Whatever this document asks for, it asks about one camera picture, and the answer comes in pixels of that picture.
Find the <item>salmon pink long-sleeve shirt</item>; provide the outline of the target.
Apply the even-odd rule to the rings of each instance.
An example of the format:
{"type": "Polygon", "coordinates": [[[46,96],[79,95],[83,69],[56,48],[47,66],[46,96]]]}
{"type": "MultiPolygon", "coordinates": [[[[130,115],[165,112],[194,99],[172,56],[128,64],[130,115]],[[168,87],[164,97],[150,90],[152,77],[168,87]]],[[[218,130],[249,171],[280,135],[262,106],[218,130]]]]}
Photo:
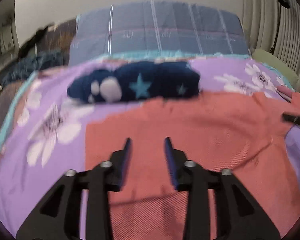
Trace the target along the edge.
{"type": "Polygon", "coordinates": [[[300,217],[300,189],[288,159],[285,137],[291,125],[282,113],[300,115],[300,101],[202,92],[189,100],[144,102],[140,107],[89,123],[85,132],[87,169],[132,140],[128,176],[111,193],[116,239],[181,239],[187,194],[174,191],[164,140],[203,168],[228,168],[285,235],[300,217]]]}

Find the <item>dark teal fuzzy blanket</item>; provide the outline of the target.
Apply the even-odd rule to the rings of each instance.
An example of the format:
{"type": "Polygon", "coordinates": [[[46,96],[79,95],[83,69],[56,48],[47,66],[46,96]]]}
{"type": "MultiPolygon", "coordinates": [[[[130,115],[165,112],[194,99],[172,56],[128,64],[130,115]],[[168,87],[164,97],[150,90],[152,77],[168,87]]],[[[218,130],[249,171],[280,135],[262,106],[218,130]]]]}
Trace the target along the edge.
{"type": "Polygon", "coordinates": [[[6,87],[10,83],[27,80],[34,71],[63,65],[64,55],[59,50],[42,51],[19,61],[12,61],[0,72],[0,84],[6,87]]]}

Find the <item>blue plaid pillow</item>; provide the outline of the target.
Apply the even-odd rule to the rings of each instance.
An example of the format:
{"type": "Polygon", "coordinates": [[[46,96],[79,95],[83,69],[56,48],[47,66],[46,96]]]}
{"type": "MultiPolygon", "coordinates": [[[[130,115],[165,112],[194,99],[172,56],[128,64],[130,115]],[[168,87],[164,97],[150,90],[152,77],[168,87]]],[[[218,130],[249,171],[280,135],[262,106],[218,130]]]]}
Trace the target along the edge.
{"type": "Polygon", "coordinates": [[[239,18],[195,3],[145,1],[77,16],[71,66],[99,57],[156,59],[248,55],[239,18]]]}

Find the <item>green pillow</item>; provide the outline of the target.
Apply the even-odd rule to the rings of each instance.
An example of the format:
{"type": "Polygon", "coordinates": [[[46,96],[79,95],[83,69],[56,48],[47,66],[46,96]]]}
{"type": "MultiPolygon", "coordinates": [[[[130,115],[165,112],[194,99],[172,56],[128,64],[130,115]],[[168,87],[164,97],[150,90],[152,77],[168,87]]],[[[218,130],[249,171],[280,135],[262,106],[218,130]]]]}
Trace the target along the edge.
{"type": "Polygon", "coordinates": [[[294,89],[297,88],[297,84],[299,80],[298,75],[295,72],[293,72],[285,63],[279,60],[277,57],[275,57],[274,55],[272,55],[271,53],[265,50],[256,49],[252,54],[252,58],[256,61],[265,63],[275,68],[286,78],[286,80],[292,85],[294,89]]]}

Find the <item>black garment on headboard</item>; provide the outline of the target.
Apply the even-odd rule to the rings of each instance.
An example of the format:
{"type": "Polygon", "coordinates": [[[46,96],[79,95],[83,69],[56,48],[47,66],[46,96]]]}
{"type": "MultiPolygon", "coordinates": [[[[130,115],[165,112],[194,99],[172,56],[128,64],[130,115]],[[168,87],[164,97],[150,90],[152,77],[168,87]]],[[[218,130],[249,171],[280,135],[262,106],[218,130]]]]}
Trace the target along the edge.
{"type": "Polygon", "coordinates": [[[36,33],[19,48],[17,61],[20,61],[28,55],[29,51],[42,40],[51,26],[53,26],[53,23],[48,24],[44,28],[39,28],[36,33]]]}

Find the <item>black floor lamp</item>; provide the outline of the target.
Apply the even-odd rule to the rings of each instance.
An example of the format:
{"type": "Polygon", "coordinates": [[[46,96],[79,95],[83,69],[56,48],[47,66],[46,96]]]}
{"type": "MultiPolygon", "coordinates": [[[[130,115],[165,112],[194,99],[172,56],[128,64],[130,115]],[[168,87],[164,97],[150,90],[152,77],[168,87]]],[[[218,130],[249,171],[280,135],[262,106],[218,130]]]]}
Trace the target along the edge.
{"type": "Polygon", "coordinates": [[[277,1],[279,3],[279,10],[278,10],[278,16],[277,16],[277,29],[276,29],[276,35],[275,35],[275,38],[274,38],[273,45],[270,49],[271,55],[274,55],[275,48],[276,48],[276,45],[277,45],[277,41],[278,41],[278,38],[279,38],[279,30],[280,30],[280,24],[281,24],[281,10],[282,10],[282,8],[285,8],[285,9],[290,9],[291,8],[289,0],[277,0],[277,1]]]}

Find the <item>beige pleated curtain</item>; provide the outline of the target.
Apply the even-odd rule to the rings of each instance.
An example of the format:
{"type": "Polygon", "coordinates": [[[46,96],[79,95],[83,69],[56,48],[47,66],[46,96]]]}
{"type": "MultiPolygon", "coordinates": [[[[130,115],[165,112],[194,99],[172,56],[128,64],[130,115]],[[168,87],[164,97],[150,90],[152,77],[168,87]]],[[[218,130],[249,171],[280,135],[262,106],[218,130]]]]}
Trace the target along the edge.
{"type": "Polygon", "coordinates": [[[243,0],[242,25],[249,50],[265,51],[298,76],[300,92],[300,5],[297,0],[243,0]]]}

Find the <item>stack of pink folded clothes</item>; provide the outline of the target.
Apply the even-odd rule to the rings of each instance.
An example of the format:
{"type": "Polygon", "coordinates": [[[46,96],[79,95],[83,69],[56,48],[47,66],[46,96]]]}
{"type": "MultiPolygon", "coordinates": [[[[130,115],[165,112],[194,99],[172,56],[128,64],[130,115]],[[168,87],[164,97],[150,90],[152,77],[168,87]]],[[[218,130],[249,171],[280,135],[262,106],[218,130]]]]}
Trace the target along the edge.
{"type": "Polygon", "coordinates": [[[298,100],[300,101],[300,93],[295,92],[286,86],[276,86],[276,92],[279,96],[290,103],[296,103],[298,100]]]}

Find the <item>navy star-pattern folded garment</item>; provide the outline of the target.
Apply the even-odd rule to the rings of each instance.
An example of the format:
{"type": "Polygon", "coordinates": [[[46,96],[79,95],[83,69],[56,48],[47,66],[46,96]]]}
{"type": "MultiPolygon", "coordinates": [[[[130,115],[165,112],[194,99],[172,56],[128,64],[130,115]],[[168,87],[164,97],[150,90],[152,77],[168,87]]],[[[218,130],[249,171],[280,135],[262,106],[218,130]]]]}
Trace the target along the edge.
{"type": "Polygon", "coordinates": [[[200,74],[186,61],[139,61],[80,76],[67,88],[67,95],[84,103],[191,98],[199,93],[199,81],[200,74]]]}

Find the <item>purple floral bed sheet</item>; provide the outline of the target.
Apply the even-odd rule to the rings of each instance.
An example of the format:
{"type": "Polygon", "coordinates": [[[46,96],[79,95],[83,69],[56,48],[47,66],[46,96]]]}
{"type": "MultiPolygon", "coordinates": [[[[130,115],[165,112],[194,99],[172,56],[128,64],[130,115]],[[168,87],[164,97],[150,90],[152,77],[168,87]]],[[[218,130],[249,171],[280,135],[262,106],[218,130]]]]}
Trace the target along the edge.
{"type": "MultiPolygon", "coordinates": [[[[188,63],[200,74],[199,95],[205,91],[247,96],[262,92],[270,99],[286,101],[276,90],[254,84],[258,74],[264,74],[277,86],[283,79],[252,59],[199,57],[188,63]]],[[[16,235],[35,205],[67,170],[89,170],[85,166],[89,123],[138,108],[152,99],[189,100],[156,97],[84,104],[68,97],[67,88],[76,78],[96,69],[115,70],[122,65],[116,61],[87,62],[36,80],[31,86],[23,112],[0,152],[0,221],[10,234],[16,235]]],[[[291,125],[285,143],[300,189],[300,127],[291,125]]]]}

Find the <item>dark patterned quilt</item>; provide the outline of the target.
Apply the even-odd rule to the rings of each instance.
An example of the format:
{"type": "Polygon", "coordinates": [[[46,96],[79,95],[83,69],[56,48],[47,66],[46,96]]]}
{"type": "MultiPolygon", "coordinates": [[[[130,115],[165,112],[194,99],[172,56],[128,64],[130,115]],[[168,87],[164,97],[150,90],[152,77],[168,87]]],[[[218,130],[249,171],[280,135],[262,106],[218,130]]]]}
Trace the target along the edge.
{"type": "MultiPolygon", "coordinates": [[[[32,55],[36,56],[37,54],[39,54],[42,51],[59,50],[64,55],[63,65],[67,65],[69,62],[70,45],[71,45],[72,39],[74,38],[75,34],[76,34],[76,20],[75,19],[66,21],[61,24],[54,24],[47,30],[47,32],[46,32],[45,36],[42,38],[42,40],[40,42],[38,42],[29,51],[27,56],[32,56],[32,55]]],[[[2,90],[0,91],[0,129],[5,120],[5,117],[9,110],[10,104],[12,103],[18,89],[21,87],[21,85],[24,83],[24,81],[26,81],[26,80],[19,80],[19,81],[10,83],[6,87],[2,87],[2,90]]]]}

